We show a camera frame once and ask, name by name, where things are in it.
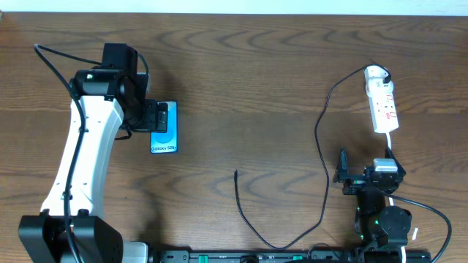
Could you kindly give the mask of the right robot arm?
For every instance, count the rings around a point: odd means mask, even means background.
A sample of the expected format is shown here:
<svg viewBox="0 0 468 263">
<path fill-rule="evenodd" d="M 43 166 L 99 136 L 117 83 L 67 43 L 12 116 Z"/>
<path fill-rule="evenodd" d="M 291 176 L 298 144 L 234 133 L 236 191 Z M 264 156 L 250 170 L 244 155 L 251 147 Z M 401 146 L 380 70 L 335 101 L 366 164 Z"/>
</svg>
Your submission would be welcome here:
<svg viewBox="0 0 468 263">
<path fill-rule="evenodd" d="M 373 160 L 361 174 L 353 175 L 345 149 L 340 148 L 333 181 L 343 184 L 344 195 L 357 197 L 355 231 L 361 236 L 362 245 L 354 249 L 355 262 L 406 261 L 401 249 L 408 243 L 412 214 L 385 201 L 405 175 L 390 149 L 385 150 L 385 158 Z"/>
</svg>

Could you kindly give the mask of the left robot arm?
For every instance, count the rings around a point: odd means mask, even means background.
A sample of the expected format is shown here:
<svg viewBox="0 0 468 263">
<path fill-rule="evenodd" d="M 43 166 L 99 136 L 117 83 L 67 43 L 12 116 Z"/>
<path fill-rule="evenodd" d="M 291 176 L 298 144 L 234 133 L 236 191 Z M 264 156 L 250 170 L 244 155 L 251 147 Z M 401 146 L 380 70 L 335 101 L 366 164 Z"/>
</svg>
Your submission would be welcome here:
<svg viewBox="0 0 468 263">
<path fill-rule="evenodd" d="M 33 262 L 158 262 L 148 243 L 126 241 L 104 219 L 104 190 L 119 131 L 150 136 L 153 154 L 178 147 L 176 102 L 148 98 L 146 60 L 124 43 L 107 43 L 102 60 L 64 81 L 72 103 L 69 134 L 53 186 L 18 236 Z"/>
</svg>

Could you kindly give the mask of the blue Galaxy smartphone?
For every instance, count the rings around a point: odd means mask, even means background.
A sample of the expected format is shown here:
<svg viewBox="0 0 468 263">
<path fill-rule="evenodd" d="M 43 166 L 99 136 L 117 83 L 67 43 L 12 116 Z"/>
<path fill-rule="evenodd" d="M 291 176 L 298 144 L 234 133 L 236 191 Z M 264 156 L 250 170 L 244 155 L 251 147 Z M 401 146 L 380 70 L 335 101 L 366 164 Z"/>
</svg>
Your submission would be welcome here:
<svg viewBox="0 0 468 263">
<path fill-rule="evenodd" d="M 175 153 L 178 150 L 178 105 L 176 101 L 168 104 L 168 123 L 166 132 L 152 132 L 150 152 L 152 154 Z"/>
</svg>

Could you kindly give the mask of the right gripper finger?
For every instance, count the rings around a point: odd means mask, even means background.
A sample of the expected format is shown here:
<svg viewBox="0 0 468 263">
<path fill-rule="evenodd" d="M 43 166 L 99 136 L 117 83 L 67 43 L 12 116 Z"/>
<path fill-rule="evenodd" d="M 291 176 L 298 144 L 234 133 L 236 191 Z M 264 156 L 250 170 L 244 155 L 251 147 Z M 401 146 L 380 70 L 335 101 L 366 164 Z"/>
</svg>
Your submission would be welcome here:
<svg viewBox="0 0 468 263">
<path fill-rule="evenodd" d="M 335 179 L 348 179 L 349 169 L 347 163 L 347 154 L 344 147 L 340 147 L 339 160 L 335 171 Z"/>
<path fill-rule="evenodd" d="M 398 160 L 396 159 L 396 157 L 394 156 L 393 154 L 393 151 L 390 149 L 390 148 L 386 148 L 385 149 L 385 157 L 387 159 L 393 159 L 395 164 L 396 164 L 396 167 L 397 167 L 397 170 L 396 172 L 399 174 L 399 175 L 405 175 L 405 170 L 404 168 L 400 165 L 400 163 L 398 162 Z"/>
</svg>

